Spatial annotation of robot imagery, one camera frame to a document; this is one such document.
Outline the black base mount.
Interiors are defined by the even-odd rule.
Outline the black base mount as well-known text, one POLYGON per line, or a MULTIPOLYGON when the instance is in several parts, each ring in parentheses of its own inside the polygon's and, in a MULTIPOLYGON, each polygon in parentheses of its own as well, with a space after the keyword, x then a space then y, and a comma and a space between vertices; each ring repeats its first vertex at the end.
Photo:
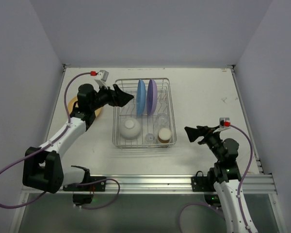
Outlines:
POLYGON ((83 183, 92 183, 91 185, 65 185, 63 191, 74 192, 72 195, 72 200, 75 205, 90 204, 94 198, 95 192, 104 192, 106 186, 106 177, 104 176, 90 176, 83 183))
POLYGON ((191 177, 191 186, 193 192, 203 192, 207 204, 214 207, 221 207, 221 203, 217 194, 214 193, 214 188, 210 185, 208 178, 199 170, 191 177))

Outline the purple plate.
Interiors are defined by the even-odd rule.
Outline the purple plate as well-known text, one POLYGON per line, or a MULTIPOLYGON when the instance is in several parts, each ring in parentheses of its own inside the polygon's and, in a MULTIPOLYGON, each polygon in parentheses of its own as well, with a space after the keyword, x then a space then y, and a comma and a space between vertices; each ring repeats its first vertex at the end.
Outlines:
POLYGON ((156 110, 157 97, 158 97, 157 84, 153 79, 150 79, 148 83, 147 99, 146 99, 146 107, 147 107, 148 116, 153 115, 156 110))

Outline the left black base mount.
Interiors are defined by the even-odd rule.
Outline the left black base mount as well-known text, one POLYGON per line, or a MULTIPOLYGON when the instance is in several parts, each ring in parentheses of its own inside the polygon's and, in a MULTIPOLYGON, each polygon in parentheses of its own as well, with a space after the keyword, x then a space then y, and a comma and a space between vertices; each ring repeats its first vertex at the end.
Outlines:
POLYGON ((104 176, 90 176, 83 183, 92 183, 91 185, 65 185, 63 191, 74 192, 72 195, 72 200, 75 205, 90 204, 94 198, 95 192, 104 192, 106 186, 106 177, 104 176))

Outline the small clear glass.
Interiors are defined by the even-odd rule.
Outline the small clear glass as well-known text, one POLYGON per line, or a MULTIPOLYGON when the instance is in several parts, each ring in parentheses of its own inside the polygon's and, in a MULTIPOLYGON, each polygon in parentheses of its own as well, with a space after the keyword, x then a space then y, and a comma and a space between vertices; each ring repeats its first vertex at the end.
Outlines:
POLYGON ((145 135, 146 144, 154 144, 156 142, 155 135, 153 133, 148 133, 145 135))

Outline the brown white cup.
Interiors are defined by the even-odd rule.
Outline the brown white cup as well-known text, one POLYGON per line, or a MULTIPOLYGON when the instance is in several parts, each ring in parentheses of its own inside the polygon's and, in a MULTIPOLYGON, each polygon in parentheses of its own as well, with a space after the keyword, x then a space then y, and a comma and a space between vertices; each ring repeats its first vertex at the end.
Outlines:
POLYGON ((159 143, 163 143, 163 144, 169 143, 171 138, 172 138, 172 132, 169 128, 161 128, 158 131, 157 141, 159 143))

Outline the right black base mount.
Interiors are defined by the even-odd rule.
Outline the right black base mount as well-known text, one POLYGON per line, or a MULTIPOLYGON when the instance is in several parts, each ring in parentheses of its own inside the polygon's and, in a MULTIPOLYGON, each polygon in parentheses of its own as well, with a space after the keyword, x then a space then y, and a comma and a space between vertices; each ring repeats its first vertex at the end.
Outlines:
POLYGON ((191 177, 191 186, 193 192, 203 192, 207 204, 214 207, 221 207, 221 203, 217 194, 214 193, 214 188, 210 185, 208 178, 199 170, 191 177))

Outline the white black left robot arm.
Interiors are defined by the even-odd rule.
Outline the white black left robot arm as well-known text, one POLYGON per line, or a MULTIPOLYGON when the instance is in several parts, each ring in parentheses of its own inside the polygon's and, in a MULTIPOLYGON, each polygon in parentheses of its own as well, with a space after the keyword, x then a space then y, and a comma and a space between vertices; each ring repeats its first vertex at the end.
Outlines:
POLYGON ((62 159, 72 144, 83 135, 96 119, 95 111, 104 105, 124 107, 134 98, 114 84, 113 89, 89 84, 78 88, 77 104, 68 114, 66 124, 38 148, 30 147, 25 153, 23 185, 49 193, 56 193, 65 185, 83 186, 89 180, 89 169, 73 165, 64 168, 62 159))

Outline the aluminium front rail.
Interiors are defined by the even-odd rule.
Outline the aluminium front rail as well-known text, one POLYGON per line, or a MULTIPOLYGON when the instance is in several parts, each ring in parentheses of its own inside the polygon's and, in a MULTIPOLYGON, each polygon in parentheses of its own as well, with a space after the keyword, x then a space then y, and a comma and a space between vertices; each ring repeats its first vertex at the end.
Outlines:
MULTIPOLYGON (((202 188, 201 180, 206 180, 201 173, 196 175, 91 175, 91 179, 100 180, 95 192, 115 193, 118 186, 111 179, 117 180, 120 190, 125 194, 190 194, 192 192, 213 193, 210 188, 202 188)), ((272 175, 247 175, 242 183, 246 194, 276 194, 277 190, 272 175)))

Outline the blue plate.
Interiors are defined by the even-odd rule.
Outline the blue plate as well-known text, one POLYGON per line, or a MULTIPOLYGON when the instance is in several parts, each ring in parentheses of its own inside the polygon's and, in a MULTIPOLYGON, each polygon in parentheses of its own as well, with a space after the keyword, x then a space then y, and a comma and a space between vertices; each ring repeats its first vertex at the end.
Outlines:
POLYGON ((137 87, 137 97, 136 97, 136 113, 138 116, 141 116, 144 112, 146 104, 146 86, 145 82, 142 79, 138 81, 137 87))

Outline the white bowl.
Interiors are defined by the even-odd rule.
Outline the white bowl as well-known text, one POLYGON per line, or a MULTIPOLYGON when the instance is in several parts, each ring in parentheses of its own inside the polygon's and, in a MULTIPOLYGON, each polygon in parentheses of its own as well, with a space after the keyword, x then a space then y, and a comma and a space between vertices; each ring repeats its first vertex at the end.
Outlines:
POLYGON ((135 118, 126 118, 119 126, 119 133, 126 140, 136 139, 140 135, 141 130, 141 124, 135 118))

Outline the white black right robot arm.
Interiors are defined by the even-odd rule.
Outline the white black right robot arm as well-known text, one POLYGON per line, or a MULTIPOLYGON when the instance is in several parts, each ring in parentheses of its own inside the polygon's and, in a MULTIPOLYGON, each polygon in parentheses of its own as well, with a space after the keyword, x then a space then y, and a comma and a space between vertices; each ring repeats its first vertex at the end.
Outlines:
POLYGON ((228 233, 256 233, 258 230, 253 223, 243 194, 242 184, 246 175, 240 173, 236 161, 239 155, 239 143, 232 138, 225 140, 220 138, 221 130, 228 128, 244 133, 228 121, 222 121, 216 127, 184 128, 190 142, 201 137, 202 140, 198 144, 207 145, 217 159, 206 176, 191 177, 192 191, 217 193, 228 233))

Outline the yellow plate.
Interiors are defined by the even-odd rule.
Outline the yellow plate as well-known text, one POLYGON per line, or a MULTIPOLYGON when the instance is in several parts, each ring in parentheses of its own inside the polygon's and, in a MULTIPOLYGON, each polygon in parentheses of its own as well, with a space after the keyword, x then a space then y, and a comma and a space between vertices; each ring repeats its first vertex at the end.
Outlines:
MULTIPOLYGON (((67 109, 68 109, 69 114, 72 113, 74 107, 76 107, 76 108, 79 107, 78 106, 78 98, 77 98, 77 96, 73 97, 70 100, 70 102, 68 103, 68 105, 67 105, 67 109)), ((102 107, 100 107, 100 108, 98 108, 98 109, 95 110, 95 116, 96 117, 99 116, 99 114, 101 113, 101 110, 102 110, 102 107)))

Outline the large clear glass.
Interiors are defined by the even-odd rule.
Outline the large clear glass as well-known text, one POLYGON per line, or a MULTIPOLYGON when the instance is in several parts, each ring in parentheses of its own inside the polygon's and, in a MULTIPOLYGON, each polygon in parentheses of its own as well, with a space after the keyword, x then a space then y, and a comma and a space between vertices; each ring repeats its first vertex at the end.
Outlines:
POLYGON ((166 113, 157 114, 154 126, 157 130, 169 128, 169 115, 166 113))

